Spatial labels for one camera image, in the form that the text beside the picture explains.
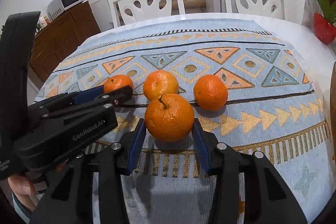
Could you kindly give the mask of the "person's left hand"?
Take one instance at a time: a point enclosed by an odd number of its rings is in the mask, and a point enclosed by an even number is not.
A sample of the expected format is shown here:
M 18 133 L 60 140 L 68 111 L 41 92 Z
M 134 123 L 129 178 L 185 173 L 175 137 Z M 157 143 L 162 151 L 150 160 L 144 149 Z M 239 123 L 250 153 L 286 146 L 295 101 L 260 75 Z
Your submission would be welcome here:
M 26 176 L 13 174 L 8 179 L 9 186 L 17 199 L 30 211 L 34 211 L 37 204 L 31 199 L 36 197 L 35 187 Z

